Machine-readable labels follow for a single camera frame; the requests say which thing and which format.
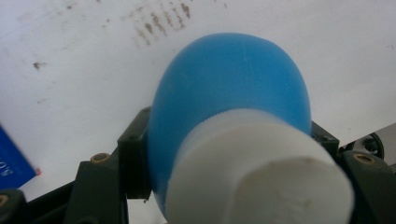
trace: blue balloon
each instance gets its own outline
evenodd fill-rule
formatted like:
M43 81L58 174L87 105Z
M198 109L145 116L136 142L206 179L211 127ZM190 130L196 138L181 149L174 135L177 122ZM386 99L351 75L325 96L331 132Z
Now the blue balloon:
M168 180L184 138L202 121L236 108L265 111L311 134L304 80L274 43L251 35L208 35L170 63L148 124L150 180L164 215Z

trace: screw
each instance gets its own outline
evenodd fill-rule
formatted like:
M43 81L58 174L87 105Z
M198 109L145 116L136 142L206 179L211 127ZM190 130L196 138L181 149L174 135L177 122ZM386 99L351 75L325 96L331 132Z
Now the screw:
M0 208L8 202L9 197L6 194L0 194Z
M354 154L353 158L355 158L355 160L359 161L360 163L364 163L366 165L373 165L375 163L375 160L373 158L360 153Z
M108 153L99 153L91 157L91 162L92 163L101 163L104 161L107 161L108 158L110 158L110 155Z

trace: white plastic cap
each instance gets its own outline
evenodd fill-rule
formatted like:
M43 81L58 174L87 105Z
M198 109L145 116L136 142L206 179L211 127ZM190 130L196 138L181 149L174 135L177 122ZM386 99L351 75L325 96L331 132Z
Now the white plastic cap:
M304 133L252 109L198 125L168 183L171 224L348 223L352 187Z

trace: white surface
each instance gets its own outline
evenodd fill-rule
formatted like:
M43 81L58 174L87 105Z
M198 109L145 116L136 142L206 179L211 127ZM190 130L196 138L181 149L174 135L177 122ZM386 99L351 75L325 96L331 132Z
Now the white surface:
M267 113L235 109L186 137L166 215L172 224L341 224L353 202L346 175L310 136Z
M112 151L177 52L213 33L284 49L313 120L341 145L395 123L395 11L392 0L1 1L0 122L43 172L22 189L33 199Z

